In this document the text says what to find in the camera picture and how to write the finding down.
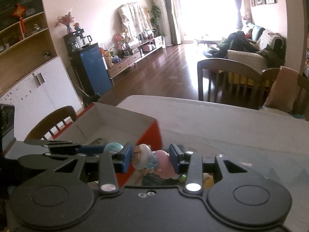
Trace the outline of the teal round toy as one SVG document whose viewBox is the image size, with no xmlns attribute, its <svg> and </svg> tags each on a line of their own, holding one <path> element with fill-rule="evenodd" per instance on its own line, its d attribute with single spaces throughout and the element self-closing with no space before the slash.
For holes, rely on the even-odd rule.
<svg viewBox="0 0 309 232">
<path fill-rule="evenodd" d="M 104 152 L 108 152 L 108 153 L 118 153 L 123 149 L 123 145 L 117 142 L 111 142 L 108 143 L 105 147 L 104 147 Z"/>
</svg>

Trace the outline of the long wooden TV console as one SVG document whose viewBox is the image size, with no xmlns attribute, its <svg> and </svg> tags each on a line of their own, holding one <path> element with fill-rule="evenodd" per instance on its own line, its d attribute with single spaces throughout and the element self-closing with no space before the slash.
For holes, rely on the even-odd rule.
<svg viewBox="0 0 309 232">
<path fill-rule="evenodd" d="M 107 71 L 110 78 L 113 81 L 113 78 L 126 69 L 135 68 L 139 61 L 147 59 L 149 55 L 165 47 L 165 38 L 159 35 L 143 40 L 141 43 L 131 46 L 130 49 L 119 51 L 117 55 L 111 56 L 111 65 L 108 65 Z"/>
</svg>

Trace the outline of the white sideboard cabinet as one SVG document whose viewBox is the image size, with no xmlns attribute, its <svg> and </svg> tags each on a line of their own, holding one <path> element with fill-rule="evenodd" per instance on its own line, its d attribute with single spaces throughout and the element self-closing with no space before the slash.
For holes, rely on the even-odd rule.
<svg viewBox="0 0 309 232">
<path fill-rule="evenodd" d="M 23 141 L 30 131 L 55 110 L 72 106 L 82 109 L 80 99 L 57 56 L 24 77 L 1 97 L 2 104 L 15 107 L 14 136 Z"/>
</svg>

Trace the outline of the pink flowers in vase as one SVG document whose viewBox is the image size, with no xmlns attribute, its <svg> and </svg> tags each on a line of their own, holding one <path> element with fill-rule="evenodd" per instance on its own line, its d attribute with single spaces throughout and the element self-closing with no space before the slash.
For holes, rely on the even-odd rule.
<svg viewBox="0 0 309 232">
<path fill-rule="evenodd" d="M 74 17 L 71 15 L 71 12 L 57 18 L 55 27 L 66 26 L 67 33 L 73 32 L 71 25 L 74 24 Z"/>
</svg>

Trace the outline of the dark wooden dining chair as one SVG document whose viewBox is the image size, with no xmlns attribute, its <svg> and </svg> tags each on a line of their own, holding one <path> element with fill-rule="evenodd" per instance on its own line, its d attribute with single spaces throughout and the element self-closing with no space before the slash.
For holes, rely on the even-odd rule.
<svg viewBox="0 0 309 232">
<path fill-rule="evenodd" d="M 246 64 L 222 58 L 201 60 L 197 82 L 200 101 L 259 108 L 261 74 Z"/>
</svg>

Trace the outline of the blue cabinet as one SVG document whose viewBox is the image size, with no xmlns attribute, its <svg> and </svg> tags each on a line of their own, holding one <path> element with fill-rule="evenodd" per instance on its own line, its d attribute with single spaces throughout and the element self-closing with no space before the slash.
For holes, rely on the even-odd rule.
<svg viewBox="0 0 309 232">
<path fill-rule="evenodd" d="M 86 94 L 104 95 L 112 88 L 105 61 L 97 43 L 71 53 L 71 64 Z"/>
</svg>

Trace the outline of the red chinese knot ornament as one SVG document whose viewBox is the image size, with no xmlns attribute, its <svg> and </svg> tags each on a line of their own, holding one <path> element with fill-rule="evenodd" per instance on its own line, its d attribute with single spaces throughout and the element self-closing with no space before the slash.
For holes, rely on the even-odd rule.
<svg viewBox="0 0 309 232">
<path fill-rule="evenodd" d="M 27 8 L 19 5 L 18 3 L 15 4 L 15 10 L 13 12 L 13 17 L 19 19 L 20 27 L 21 27 L 21 32 L 24 34 L 26 32 L 24 21 L 23 21 L 23 16 L 26 14 Z"/>
</svg>

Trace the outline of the sofa with blankets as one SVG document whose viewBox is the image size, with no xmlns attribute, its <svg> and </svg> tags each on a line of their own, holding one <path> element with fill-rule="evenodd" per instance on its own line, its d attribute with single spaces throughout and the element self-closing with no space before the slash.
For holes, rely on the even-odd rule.
<svg viewBox="0 0 309 232">
<path fill-rule="evenodd" d="M 237 61 L 259 73 L 285 65 L 285 37 L 253 23 L 247 23 L 216 46 L 214 44 L 216 42 L 207 41 L 207 47 L 203 50 L 205 57 Z"/>
</svg>

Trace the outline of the wooden chair left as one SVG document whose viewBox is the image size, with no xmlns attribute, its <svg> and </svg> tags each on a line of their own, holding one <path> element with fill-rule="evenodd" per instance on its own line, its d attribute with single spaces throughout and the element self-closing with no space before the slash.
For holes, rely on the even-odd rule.
<svg viewBox="0 0 309 232">
<path fill-rule="evenodd" d="M 65 127 L 77 120 L 76 111 L 72 106 L 64 106 L 41 120 L 26 136 L 25 141 L 29 140 L 48 140 L 61 133 Z"/>
</svg>

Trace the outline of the pink white doll figurine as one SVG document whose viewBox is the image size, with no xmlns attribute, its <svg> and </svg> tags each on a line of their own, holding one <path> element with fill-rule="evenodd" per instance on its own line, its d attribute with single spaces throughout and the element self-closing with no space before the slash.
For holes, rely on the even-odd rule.
<svg viewBox="0 0 309 232">
<path fill-rule="evenodd" d="M 144 175 L 155 174 L 164 180 L 173 179 L 184 182 L 185 174 L 176 174 L 170 156 L 164 150 L 152 151 L 146 144 L 137 145 L 132 149 L 132 166 L 141 170 Z"/>
</svg>

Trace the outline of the coffee maker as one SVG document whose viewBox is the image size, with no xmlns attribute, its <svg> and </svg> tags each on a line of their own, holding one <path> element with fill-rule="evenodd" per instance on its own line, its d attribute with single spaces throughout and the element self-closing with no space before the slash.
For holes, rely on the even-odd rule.
<svg viewBox="0 0 309 232">
<path fill-rule="evenodd" d="M 63 36 L 63 40 L 65 42 L 68 53 L 83 49 L 86 46 L 89 46 L 93 41 L 90 35 L 84 35 L 83 28 L 68 33 L 67 35 Z"/>
</svg>

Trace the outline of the white standing air conditioner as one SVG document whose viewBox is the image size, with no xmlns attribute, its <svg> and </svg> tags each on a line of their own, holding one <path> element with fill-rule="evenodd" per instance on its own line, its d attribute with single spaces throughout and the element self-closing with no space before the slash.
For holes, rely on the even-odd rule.
<svg viewBox="0 0 309 232">
<path fill-rule="evenodd" d="M 154 5 L 158 6 L 161 10 L 161 16 L 158 18 L 161 35 L 164 35 L 166 46 L 172 46 L 170 25 L 165 0 L 154 0 Z"/>
</svg>

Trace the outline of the red cardboard box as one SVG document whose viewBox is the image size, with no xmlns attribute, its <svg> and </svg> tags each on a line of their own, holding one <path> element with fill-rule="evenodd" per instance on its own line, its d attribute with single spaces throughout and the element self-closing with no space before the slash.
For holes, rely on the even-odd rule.
<svg viewBox="0 0 309 232">
<path fill-rule="evenodd" d="M 133 146 L 146 144 L 152 150 L 162 148 L 158 121 L 150 116 L 122 108 L 94 103 L 77 120 L 55 136 L 57 141 L 89 145 L 101 138 L 106 143 L 117 142 Z"/>
</svg>

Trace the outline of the wooden wall shelf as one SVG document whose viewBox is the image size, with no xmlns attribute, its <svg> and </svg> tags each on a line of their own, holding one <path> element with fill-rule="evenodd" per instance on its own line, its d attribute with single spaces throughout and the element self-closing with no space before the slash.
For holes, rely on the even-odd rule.
<svg viewBox="0 0 309 232">
<path fill-rule="evenodd" d="M 1 0 L 1 93 L 56 55 L 43 0 Z"/>
</svg>

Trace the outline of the chair with pink cloth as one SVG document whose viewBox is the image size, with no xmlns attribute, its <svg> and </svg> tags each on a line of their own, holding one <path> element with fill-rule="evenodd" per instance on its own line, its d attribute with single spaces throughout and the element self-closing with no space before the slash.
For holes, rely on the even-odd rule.
<svg viewBox="0 0 309 232">
<path fill-rule="evenodd" d="M 284 66 L 263 70 L 259 110 L 308 121 L 308 79 Z"/>
</svg>

